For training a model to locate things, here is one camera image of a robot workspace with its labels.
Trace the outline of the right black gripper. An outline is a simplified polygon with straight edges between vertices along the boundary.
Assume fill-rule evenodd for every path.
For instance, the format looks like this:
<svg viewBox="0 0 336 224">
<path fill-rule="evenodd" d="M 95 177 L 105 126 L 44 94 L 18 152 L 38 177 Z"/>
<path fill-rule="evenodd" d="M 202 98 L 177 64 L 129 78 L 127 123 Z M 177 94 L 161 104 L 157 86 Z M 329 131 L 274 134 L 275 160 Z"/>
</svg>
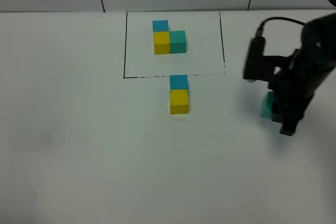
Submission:
<svg viewBox="0 0 336 224">
<path fill-rule="evenodd" d="M 280 102 L 279 105 L 276 101 L 272 102 L 271 120 L 281 123 L 280 134 L 293 136 L 315 92 L 306 94 L 302 89 L 294 88 L 283 71 L 276 73 L 276 77 L 280 79 L 279 82 L 268 84 L 268 88 Z"/>
</svg>

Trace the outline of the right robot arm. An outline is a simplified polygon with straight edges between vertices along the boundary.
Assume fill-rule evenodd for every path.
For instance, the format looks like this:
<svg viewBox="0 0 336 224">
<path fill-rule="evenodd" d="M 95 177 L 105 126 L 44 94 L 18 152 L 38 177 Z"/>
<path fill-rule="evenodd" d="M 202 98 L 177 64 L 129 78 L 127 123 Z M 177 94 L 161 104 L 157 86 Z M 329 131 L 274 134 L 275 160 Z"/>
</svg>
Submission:
<svg viewBox="0 0 336 224">
<path fill-rule="evenodd" d="M 276 98 L 272 120 L 281 123 L 280 134 L 294 135 L 318 87 L 335 69 L 335 14 L 304 25 L 301 48 L 277 74 L 271 86 Z"/>
</svg>

